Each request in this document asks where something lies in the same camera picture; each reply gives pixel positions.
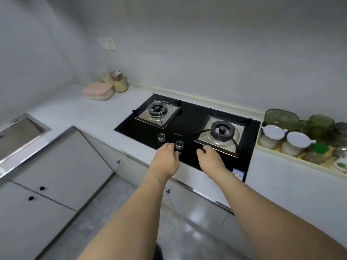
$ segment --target gray wall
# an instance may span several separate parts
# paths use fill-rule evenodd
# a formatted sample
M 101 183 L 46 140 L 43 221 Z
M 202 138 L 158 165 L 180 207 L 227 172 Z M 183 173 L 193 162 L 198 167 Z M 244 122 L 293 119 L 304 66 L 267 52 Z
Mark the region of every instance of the gray wall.
M 106 70 L 73 5 L 0 0 L 0 122 Z
M 132 81 L 347 121 L 347 0 L 77 1 Z

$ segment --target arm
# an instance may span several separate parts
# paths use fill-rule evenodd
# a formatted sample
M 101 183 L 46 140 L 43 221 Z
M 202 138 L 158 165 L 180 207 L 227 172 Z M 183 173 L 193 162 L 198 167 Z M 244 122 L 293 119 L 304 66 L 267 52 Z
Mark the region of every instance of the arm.
M 223 191 L 260 259 L 347 259 L 346 248 L 237 179 L 213 148 L 204 150 L 197 150 L 200 167 Z
M 179 166 L 174 149 L 167 143 L 157 150 L 144 182 L 78 260 L 153 259 L 164 187 Z

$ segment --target white lid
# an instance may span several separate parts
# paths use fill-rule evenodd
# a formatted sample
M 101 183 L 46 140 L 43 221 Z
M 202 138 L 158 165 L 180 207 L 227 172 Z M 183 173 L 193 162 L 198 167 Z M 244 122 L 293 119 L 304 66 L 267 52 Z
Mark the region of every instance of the white lid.
M 287 135 L 287 140 L 290 144 L 298 148 L 307 148 L 312 143 L 315 143 L 315 140 L 311 140 L 308 136 L 303 133 L 292 131 Z
M 265 136 L 267 136 L 270 139 L 280 140 L 284 137 L 284 134 L 287 132 L 287 130 L 283 130 L 275 125 L 267 125 L 263 127 L 263 132 Z

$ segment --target wall socket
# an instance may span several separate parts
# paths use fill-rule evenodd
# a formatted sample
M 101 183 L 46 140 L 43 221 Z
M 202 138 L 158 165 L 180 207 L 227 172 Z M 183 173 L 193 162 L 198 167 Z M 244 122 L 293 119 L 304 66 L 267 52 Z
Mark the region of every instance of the wall socket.
M 98 41 L 101 46 L 101 49 L 117 51 L 117 48 L 115 46 L 115 41 L 113 40 L 112 37 L 99 37 Z

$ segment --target stainless steel sink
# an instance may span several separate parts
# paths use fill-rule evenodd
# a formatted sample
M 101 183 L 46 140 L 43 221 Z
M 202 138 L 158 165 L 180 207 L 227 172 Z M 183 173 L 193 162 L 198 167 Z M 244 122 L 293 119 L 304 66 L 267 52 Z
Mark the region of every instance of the stainless steel sink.
M 12 120 L 11 125 L 0 132 L 0 164 L 50 130 L 26 113 Z

